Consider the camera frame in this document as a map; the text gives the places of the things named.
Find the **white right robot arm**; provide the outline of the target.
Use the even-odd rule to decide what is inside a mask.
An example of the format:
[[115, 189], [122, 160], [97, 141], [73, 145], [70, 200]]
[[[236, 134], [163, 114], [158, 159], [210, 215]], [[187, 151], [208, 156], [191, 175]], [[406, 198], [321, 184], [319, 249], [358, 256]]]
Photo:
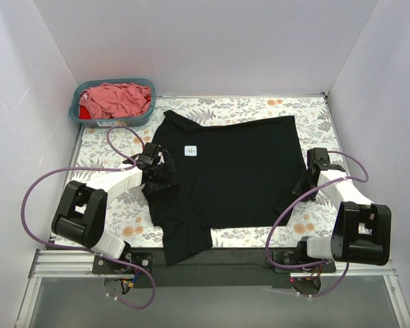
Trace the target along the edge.
[[321, 260], [383, 266], [390, 258], [392, 212], [365, 197], [345, 169], [331, 163], [330, 151], [307, 151], [307, 169], [293, 194], [301, 202], [314, 201], [321, 191], [337, 210], [331, 235], [304, 236], [296, 247], [295, 262], [302, 271], [314, 270]]

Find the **black t-shirt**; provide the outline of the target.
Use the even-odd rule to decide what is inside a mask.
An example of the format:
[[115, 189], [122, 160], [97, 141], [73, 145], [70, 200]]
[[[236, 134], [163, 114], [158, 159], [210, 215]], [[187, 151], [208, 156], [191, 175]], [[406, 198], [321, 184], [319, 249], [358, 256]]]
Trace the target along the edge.
[[167, 265], [210, 249], [214, 229], [270, 227], [280, 215], [289, 218], [305, 169], [293, 116], [201, 126], [166, 111], [153, 142], [168, 151], [178, 182], [148, 182], [142, 190], [163, 231]]

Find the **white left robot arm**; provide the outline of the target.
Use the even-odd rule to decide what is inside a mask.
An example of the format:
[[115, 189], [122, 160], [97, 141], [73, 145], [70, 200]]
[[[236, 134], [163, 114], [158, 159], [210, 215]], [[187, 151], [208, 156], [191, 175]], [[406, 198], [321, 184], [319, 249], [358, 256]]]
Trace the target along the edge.
[[162, 146], [146, 143], [141, 153], [120, 168], [86, 183], [70, 181], [53, 218], [52, 232], [96, 253], [108, 256], [116, 273], [127, 272], [130, 246], [105, 228], [107, 206], [115, 198], [140, 187], [165, 191], [178, 186], [174, 160]]

